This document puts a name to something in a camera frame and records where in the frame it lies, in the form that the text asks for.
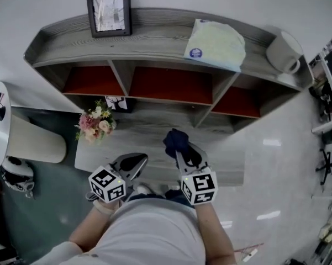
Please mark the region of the pale tissue pack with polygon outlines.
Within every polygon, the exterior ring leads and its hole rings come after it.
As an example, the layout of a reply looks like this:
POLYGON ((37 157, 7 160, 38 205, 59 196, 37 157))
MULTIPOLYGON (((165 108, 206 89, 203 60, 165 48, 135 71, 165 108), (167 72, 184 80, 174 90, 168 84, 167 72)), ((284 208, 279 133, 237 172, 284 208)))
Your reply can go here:
POLYGON ((227 24, 196 19, 183 57, 240 72, 246 57, 245 40, 227 24))

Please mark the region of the person's white shoe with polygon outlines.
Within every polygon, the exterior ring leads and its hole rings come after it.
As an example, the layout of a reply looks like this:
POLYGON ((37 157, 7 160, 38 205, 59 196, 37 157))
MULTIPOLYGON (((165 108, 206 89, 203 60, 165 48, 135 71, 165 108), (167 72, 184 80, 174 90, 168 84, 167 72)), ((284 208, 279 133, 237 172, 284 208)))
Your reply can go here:
POLYGON ((138 194, 144 195, 155 194, 155 192, 146 184, 139 184, 136 188, 136 191, 138 194))

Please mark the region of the person's right forearm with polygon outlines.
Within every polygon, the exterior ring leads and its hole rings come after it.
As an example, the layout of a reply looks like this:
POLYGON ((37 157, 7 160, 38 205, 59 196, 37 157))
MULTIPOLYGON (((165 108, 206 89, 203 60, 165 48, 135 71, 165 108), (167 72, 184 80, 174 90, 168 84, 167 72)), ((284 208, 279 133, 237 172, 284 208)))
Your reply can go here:
POLYGON ((233 244, 211 203, 195 205, 207 265, 236 265, 233 244))

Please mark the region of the person's left forearm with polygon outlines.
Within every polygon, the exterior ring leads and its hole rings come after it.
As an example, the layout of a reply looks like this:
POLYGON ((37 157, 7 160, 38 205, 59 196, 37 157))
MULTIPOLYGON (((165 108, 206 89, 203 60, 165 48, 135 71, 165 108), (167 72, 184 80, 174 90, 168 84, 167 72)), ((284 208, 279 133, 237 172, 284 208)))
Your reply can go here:
MULTIPOLYGON (((119 208, 119 201, 106 204, 106 207, 116 211, 119 208)), ((96 246, 101 239, 106 229, 110 224, 111 216, 106 216, 100 213, 94 206, 85 217, 85 219, 78 225, 74 232, 70 235, 69 241, 75 243, 82 252, 88 252, 96 246)))

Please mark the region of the person's white t-shirt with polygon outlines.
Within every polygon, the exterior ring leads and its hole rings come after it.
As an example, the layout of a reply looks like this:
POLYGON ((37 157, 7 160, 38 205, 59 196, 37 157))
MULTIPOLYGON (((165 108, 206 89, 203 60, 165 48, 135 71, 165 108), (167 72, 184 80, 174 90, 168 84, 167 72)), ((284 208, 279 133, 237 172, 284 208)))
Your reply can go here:
POLYGON ((84 253, 63 242, 32 265, 205 265, 195 210, 166 199, 127 202, 84 253))

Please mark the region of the round white side table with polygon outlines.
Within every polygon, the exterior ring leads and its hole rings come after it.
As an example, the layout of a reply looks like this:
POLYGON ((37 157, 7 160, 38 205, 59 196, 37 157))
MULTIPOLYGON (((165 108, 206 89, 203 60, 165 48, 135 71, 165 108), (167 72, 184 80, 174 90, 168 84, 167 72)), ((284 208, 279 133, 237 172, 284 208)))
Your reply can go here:
POLYGON ((7 156, 48 163, 62 162, 67 153, 64 138, 32 124, 23 116, 15 115, 7 87, 1 81, 0 90, 4 93, 2 103, 6 107, 6 115, 0 121, 0 166, 7 156))

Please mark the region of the black tree picture frame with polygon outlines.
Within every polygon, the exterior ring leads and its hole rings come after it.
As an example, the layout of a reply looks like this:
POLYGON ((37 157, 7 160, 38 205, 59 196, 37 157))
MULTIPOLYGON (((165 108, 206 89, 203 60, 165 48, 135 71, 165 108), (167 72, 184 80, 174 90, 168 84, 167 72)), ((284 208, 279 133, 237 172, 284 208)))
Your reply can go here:
POLYGON ((131 0, 86 0, 91 34, 94 38, 129 36, 131 0))

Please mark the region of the wooden shelf unit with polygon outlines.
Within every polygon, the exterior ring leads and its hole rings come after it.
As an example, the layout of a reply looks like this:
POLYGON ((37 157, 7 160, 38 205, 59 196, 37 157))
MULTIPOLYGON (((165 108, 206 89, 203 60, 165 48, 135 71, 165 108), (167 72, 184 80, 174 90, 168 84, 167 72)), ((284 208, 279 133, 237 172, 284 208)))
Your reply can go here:
POLYGON ((313 82, 304 57, 296 73, 266 57, 274 35, 255 26, 180 9, 135 8, 132 34, 94 38, 86 15, 42 28, 26 62, 81 109, 104 96, 123 97, 120 128, 179 128, 233 134, 279 108, 313 82), (234 28, 246 56, 236 72, 184 58, 197 19, 234 28))

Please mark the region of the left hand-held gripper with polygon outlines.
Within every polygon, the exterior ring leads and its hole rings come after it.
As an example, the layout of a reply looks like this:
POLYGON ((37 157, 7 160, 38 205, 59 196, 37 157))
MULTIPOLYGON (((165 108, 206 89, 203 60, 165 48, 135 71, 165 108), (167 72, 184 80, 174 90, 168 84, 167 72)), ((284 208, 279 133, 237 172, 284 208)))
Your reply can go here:
POLYGON ((98 167, 89 177, 91 190, 87 200, 110 203, 118 199, 126 201, 134 191, 134 182, 147 165, 145 153, 128 153, 117 157, 106 166, 98 167))

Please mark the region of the pink and cream flower bouquet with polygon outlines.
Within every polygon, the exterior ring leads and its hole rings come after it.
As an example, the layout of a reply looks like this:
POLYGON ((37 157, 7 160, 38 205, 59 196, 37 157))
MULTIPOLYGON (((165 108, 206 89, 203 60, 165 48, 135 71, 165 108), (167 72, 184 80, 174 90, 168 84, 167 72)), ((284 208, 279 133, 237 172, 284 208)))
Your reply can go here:
POLYGON ((78 131, 75 140, 85 138, 89 143, 101 141, 110 135, 117 127, 111 109, 102 100, 95 101, 95 107, 84 111, 75 125, 78 131))

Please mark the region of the white mug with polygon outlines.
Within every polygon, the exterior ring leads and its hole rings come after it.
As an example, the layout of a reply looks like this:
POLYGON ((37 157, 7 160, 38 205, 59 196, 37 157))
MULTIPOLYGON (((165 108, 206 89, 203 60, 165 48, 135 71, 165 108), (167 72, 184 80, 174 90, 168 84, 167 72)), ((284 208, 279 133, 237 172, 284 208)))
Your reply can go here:
POLYGON ((278 71, 286 74, 298 72, 303 56, 299 42, 289 33, 281 31, 266 50, 269 63, 278 71))

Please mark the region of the small black deer picture frame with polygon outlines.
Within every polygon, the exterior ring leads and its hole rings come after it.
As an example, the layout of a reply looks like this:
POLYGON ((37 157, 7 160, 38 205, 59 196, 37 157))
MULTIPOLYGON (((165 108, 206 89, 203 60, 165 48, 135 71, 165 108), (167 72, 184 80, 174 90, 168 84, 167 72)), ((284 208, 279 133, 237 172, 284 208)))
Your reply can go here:
POLYGON ((107 107, 117 113, 131 113, 135 105, 135 99, 126 97, 105 96, 107 107))

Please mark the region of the dark wiping cloth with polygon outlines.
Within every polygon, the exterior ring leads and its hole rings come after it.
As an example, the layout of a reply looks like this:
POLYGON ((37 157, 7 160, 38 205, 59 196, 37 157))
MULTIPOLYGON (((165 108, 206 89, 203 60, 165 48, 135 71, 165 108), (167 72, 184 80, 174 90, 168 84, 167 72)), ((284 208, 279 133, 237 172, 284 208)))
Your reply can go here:
POLYGON ((189 159, 189 137, 185 132, 177 129, 170 130, 163 139, 165 152, 171 158, 176 159, 176 152, 180 152, 185 159, 189 159))

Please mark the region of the white wristband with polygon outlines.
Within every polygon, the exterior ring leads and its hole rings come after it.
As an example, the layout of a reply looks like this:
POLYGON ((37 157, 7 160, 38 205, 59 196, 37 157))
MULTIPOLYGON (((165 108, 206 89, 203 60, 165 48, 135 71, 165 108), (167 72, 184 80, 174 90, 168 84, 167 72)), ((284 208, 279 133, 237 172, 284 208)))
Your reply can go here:
POLYGON ((93 205, 100 213, 102 213, 106 216, 112 216, 115 213, 114 208, 110 209, 110 208, 106 207, 104 204, 99 202, 99 200, 94 200, 93 205))

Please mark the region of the white power strip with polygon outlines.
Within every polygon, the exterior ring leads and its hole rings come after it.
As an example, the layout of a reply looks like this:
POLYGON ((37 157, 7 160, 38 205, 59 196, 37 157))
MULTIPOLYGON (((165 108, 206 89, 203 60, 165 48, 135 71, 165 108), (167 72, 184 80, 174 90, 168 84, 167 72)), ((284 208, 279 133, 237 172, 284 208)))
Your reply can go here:
POLYGON ((245 265, 250 261, 253 256, 257 255, 260 248, 265 245, 264 242, 249 244, 246 243, 245 246, 241 246, 234 250, 235 259, 238 265, 245 265))

